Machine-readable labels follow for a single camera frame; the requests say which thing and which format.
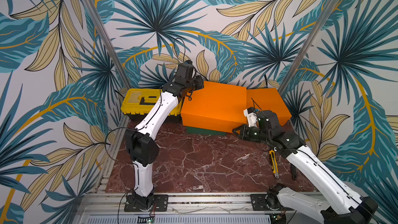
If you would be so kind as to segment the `left aluminium corner post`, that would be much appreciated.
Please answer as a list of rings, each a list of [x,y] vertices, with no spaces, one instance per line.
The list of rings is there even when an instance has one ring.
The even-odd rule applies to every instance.
[[[107,51],[110,55],[110,58],[115,65],[117,72],[120,75],[122,84],[127,89],[130,89],[131,88],[130,81],[126,76],[125,71],[123,70],[120,59],[118,58],[116,50],[115,50],[114,46],[112,45],[112,42],[106,32],[105,26],[99,16],[99,13],[94,5],[94,2],[92,0],[82,0],[82,2],[84,4],[84,6],[86,7],[86,11],[88,12],[88,14],[90,16],[90,18],[93,22],[93,25],[98,32],[99,37],[103,41],[103,44],[105,45],[105,48],[107,49]]]

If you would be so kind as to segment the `yellow black toolbox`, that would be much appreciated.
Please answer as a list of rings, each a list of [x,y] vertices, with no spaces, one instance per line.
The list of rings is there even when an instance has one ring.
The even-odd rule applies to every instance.
[[[154,122],[164,117],[166,121],[181,121],[182,102],[178,97],[160,89],[130,89],[121,111],[132,121]]]

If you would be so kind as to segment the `red pipe wrench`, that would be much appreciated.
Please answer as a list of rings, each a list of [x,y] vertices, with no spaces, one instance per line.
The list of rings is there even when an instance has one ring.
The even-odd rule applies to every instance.
[[[291,164],[291,175],[293,180],[297,180],[297,171],[296,167],[293,164]]]

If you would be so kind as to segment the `right aluminium corner post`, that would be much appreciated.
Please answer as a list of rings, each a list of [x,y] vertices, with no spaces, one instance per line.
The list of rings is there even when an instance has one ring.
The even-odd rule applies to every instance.
[[[304,56],[306,55],[308,49],[310,48],[312,42],[314,39],[317,37],[317,35],[320,33],[322,27],[326,23],[327,19],[329,16],[332,14],[334,11],[334,7],[338,4],[339,0],[328,0],[325,8],[322,10],[322,12],[319,15],[319,18],[315,22],[315,26],[312,28],[310,31],[307,39],[303,43],[303,46],[299,50],[299,53],[297,54],[295,60],[291,63],[291,66],[286,73],[286,76],[284,77],[283,83],[280,85],[278,92],[281,96],[283,96],[284,92],[286,91],[286,88],[289,84],[289,81],[293,78],[295,75],[295,71],[301,64],[302,60],[304,59]]]

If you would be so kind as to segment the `yellow utility knife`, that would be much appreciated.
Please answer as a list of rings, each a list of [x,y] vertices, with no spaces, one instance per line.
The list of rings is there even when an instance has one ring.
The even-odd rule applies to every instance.
[[[269,158],[271,159],[271,166],[272,166],[273,175],[276,178],[279,178],[278,164],[277,164],[276,155],[275,155],[275,151],[274,150],[270,150],[269,151]]]

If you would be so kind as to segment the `front aluminium rail frame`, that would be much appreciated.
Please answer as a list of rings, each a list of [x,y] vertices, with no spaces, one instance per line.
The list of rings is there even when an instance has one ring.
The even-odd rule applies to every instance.
[[[316,221],[299,211],[253,211],[249,192],[233,193],[160,193],[169,196],[166,212],[125,212],[124,194],[88,194],[73,219],[74,224],[84,224],[91,215],[189,215],[189,214],[244,214],[269,215],[271,224],[314,224]]]

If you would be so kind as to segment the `aluminium corner post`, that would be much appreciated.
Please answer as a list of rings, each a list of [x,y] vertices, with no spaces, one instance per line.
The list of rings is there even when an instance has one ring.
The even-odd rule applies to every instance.
[[[120,59],[118,58],[116,50],[115,50],[114,46],[112,45],[112,42],[106,32],[105,26],[99,16],[99,13],[94,5],[94,2],[92,0],[82,0],[82,2],[84,4],[84,6],[86,7],[86,11],[88,12],[88,14],[90,16],[90,18],[93,22],[93,25],[98,32],[99,37],[103,41],[103,44],[105,45],[105,48],[107,49],[107,51],[110,55],[110,58],[115,65],[117,72],[120,75],[122,84],[127,89],[130,89],[131,88],[130,81],[126,76],[125,71],[123,70]]]
[[[281,96],[283,96],[284,92],[286,91],[286,88],[289,84],[289,81],[293,78],[295,75],[295,71],[301,64],[302,60],[304,59],[304,56],[306,55],[308,49],[310,48],[312,42],[314,39],[317,37],[317,35],[320,33],[322,27],[326,23],[327,19],[329,16],[332,14],[334,11],[334,7],[338,4],[339,0],[328,0],[325,8],[322,10],[322,12],[319,15],[319,18],[315,22],[315,26],[312,28],[310,31],[307,39],[303,43],[303,46],[299,50],[299,53],[297,54],[295,60],[291,63],[291,66],[286,73],[286,76],[284,77],[283,83],[280,85],[278,92]]]

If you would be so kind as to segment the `green shoebox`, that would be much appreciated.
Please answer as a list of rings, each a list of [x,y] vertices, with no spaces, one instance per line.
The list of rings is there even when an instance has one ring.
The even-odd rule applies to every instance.
[[[194,128],[194,127],[188,127],[188,126],[186,126],[186,132],[188,134],[226,136],[225,132],[201,129],[201,128]]]

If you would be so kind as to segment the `large orange shoebox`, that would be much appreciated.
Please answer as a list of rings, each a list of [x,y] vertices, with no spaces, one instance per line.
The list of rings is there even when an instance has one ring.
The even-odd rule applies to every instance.
[[[205,82],[193,92],[181,110],[182,124],[187,127],[231,133],[247,123],[247,89],[228,84]]]

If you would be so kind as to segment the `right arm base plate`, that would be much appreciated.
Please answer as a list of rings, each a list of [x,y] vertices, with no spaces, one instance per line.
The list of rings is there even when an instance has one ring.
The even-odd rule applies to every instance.
[[[251,194],[250,202],[253,211],[273,211],[273,212],[283,212],[292,211],[292,208],[285,208],[282,206],[274,195],[268,194]]]

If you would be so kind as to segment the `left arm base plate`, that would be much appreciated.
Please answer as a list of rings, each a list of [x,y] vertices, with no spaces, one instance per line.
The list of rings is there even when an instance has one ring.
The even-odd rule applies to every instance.
[[[168,195],[149,195],[142,197],[137,194],[128,195],[124,207],[125,212],[166,212],[169,204]]]

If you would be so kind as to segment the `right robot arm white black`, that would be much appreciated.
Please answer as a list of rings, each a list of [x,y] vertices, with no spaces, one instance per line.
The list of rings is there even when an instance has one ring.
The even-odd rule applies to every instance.
[[[247,124],[233,129],[241,140],[266,144],[300,171],[324,196],[324,200],[296,192],[283,184],[265,195],[252,195],[254,210],[293,209],[321,224],[368,224],[378,209],[371,197],[363,197],[334,175],[294,131],[286,131],[272,111],[244,110]]]

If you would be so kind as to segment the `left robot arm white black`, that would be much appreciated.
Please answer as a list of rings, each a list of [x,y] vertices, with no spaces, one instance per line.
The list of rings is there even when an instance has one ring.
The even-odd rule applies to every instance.
[[[160,96],[147,116],[133,129],[125,132],[126,151],[134,166],[135,186],[127,196],[127,206],[137,211],[155,209],[152,167],[160,149],[155,139],[171,111],[196,90],[204,88],[204,82],[191,61],[178,64],[177,72],[159,89]]]

